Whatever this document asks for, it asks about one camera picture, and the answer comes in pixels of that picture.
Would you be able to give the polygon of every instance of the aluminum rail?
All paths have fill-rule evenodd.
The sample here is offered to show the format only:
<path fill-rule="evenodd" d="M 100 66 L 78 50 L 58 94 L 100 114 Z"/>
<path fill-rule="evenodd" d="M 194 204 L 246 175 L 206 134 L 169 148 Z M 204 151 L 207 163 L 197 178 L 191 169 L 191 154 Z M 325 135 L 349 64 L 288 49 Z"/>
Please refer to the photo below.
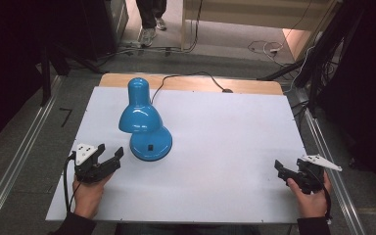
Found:
<path fill-rule="evenodd" d="M 0 211 L 11 192 L 12 187 L 14 186 L 15 181 L 17 180 L 18 175 L 21 172 L 21 169 L 24 166 L 24 163 L 29 155 L 29 152 L 43 126 L 46 118 L 48 117 L 51 109 L 54 105 L 54 102 L 57 98 L 58 92 L 60 87 L 63 83 L 63 80 L 60 76 L 56 76 L 53 84 L 52 84 L 52 91 L 53 96 L 47 102 L 44 107 L 41 107 L 38 110 L 37 115 L 35 116 L 32 125 L 30 126 L 28 132 L 26 133 L 25 137 L 23 138 L 23 142 L 21 143 L 19 149 L 14 155 L 11 163 L 9 164 L 7 170 L 5 171 L 4 176 L 1 178 L 0 181 Z"/>
<path fill-rule="evenodd" d="M 304 89 L 297 89 L 296 94 L 300 102 L 307 100 L 307 95 Z M 319 150 L 319 154 L 331 163 L 334 162 L 333 156 L 329 151 L 329 148 L 325 142 L 323 134 L 321 132 L 319 123 L 316 118 L 312 117 L 312 114 L 308 109 L 305 111 L 305 119 L 310 128 L 313 136 L 313 140 L 316 142 L 316 146 Z M 366 234 L 361 220 L 356 212 L 356 208 L 353 205 L 353 200 L 351 199 L 350 193 L 344 183 L 341 173 L 337 170 L 327 169 L 328 176 L 334 187 L 334 192 L 337 196 L 338 202 L 340 203 L 341 210 L 347 221 L 348 228 L 352 235 L 363 235 Z"/>

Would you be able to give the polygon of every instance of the blue desk lamp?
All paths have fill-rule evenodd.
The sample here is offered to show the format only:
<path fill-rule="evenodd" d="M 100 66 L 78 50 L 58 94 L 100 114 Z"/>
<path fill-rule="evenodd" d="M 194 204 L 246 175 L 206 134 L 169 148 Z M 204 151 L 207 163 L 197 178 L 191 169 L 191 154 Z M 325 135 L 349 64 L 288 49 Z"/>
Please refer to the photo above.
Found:
<path fill-rule="evenodd" d="M 136 77 L 129 81 L 127 89 L 129 105 L 121 114 L 118 128 L 132 133 L 130 150 L 138 159 L 148 162 L 159 160 L 169 153 L 172 136 L 151 104 L 149 83 Z"/>

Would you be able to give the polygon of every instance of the white table surface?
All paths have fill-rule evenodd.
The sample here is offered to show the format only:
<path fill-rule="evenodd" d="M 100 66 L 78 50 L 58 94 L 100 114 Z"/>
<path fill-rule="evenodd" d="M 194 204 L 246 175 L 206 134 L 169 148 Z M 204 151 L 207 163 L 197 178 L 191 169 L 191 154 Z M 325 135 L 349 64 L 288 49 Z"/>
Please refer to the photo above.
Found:
<path fill-rule="evenodd" d="M 95 87 L 71 147 L 104 143 L 100 163 L 124 148 L 96 220 L 296 222 L 295 198 L 274 168 L 279 160 L 296 171 L 297 158 L 306 153 L 285 96 L 161 90 L 154 106 L 173 145 L 166 157 L 152 163 L 134 157 L 130 134 L 118 130 L 127 104 L 127 88 Z M 70 162 L 70 196 L 72 178 Z M 65 217 L 61 177 L 47 220 Z"/>

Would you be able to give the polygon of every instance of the sleeve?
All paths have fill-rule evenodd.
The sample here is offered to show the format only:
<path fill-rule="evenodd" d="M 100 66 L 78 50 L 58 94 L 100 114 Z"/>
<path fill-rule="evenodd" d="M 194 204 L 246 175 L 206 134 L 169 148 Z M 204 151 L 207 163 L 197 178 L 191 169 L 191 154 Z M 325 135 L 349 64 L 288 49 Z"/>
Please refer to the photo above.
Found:
<path fill-rule="evenodd" d="M 96 227 L 96 222 L 78 216 L 72 212 L 68 212 L 66 219 L 60 226 L 60 228 L 50 235 L 91 235 L 94 228 Z"/>
<path fill-rule="evenodd" d="M 330 235 L 329 226 L 325 217 L 298 218 L 301 235 Z"/>

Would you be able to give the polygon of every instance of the shoe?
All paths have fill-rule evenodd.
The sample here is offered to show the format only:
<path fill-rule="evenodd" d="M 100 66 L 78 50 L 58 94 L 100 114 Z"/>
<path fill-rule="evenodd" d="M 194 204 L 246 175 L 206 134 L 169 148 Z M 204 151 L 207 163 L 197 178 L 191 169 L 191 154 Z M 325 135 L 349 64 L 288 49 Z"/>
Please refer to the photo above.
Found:
<path fill-rule="evenodd" d="M 155 18 L 157 21 L 157 29 L 159 30 L 166 30 L 166 24 L 162 18 Z"/>
<path fill-rule="evenodd" d="M 142 38 L 140 43 L 142 46 L 150 47 L 154 40 L 154 37 L 157 36 L 154 28 L 142 28 Z"/>

